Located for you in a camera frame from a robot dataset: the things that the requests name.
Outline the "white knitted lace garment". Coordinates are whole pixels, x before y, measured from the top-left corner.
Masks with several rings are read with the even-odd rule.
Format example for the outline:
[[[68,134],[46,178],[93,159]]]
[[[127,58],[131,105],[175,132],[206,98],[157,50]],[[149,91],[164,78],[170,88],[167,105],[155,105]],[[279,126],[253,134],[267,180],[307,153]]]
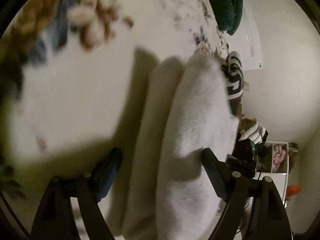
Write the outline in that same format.
[[[206,239],[219,199],[200,155],[208,147],[224,160],[238,127],[220,61],[169,57],[137,82],[133,100],[117,134],[109,228],[124,239]]]

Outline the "striped white cloth pile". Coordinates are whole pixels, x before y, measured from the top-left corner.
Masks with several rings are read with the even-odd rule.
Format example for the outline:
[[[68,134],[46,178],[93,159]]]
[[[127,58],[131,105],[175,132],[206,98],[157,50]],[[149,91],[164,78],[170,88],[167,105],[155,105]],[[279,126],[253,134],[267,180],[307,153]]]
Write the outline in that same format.
[[[256,122],[252,127],[241,132],[240,140],[249,139],[255,144],[261,143],[267,130],[261,126],[259,122]]]

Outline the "white cubby shelf unit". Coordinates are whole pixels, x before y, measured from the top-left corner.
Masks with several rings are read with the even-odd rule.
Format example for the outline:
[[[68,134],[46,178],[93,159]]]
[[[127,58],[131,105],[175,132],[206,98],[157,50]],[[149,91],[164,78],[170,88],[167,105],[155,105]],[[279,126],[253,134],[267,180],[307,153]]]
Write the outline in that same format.
[[[271,177],[285,205],[289,179],[289,143],[267,141],[265,146],[266,156],[264,159],[258,158],[254,178],[262,180],[265,176]]]

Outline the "pink cloth in shelf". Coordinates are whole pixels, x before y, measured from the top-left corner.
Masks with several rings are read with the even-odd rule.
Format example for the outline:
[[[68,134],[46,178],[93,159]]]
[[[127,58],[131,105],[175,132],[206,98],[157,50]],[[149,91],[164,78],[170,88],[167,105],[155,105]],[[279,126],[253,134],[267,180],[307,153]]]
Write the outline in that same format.
[[[276,144],[273,147],[273,159],[272,159],[272,172],[277,172],[280,168],[281,163],[286,157],[286,151],[283,145]]]

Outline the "orange object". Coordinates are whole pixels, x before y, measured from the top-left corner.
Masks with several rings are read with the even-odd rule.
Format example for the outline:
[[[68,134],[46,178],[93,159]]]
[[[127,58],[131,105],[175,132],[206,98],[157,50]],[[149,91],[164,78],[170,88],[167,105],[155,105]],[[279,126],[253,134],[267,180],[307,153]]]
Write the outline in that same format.
[[[300,191],[301,191],[301,187],[299,185],[289,186],[286,190],[286,197],[290,198],[292,196],[295,196],[295,195],[299,194]]]

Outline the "dark green velvet pillow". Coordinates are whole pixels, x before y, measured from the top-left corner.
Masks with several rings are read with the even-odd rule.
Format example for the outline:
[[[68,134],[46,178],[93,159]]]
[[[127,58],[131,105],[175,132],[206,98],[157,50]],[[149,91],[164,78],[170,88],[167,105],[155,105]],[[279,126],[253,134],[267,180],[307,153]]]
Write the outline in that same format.
[[[226,31],[233,36],[237,31],[241,18],[243,0],[209,0],[219,31]]]

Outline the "floral cream bed blanket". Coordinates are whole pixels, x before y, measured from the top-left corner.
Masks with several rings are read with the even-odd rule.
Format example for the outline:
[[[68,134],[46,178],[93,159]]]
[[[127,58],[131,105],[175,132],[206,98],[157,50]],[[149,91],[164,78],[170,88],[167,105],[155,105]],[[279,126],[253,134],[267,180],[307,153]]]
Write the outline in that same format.
[[[1,108],[4,195],[27,230],[52,176],[131,154],[153,67],[219,43],[209,0],[29,0],[5,35],[30,28],[41,48]]]

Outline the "white paper wall sheet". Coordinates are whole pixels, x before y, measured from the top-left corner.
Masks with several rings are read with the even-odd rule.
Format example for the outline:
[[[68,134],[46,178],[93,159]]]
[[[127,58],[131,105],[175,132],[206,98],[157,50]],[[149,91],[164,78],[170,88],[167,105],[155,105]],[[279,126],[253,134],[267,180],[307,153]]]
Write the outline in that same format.
[[[240,25],[233,35],[224,33],[229,51],[240,55],[243,70],[256,70],[263,67],[263,55],[259,31],[250,7],[243,5]]]

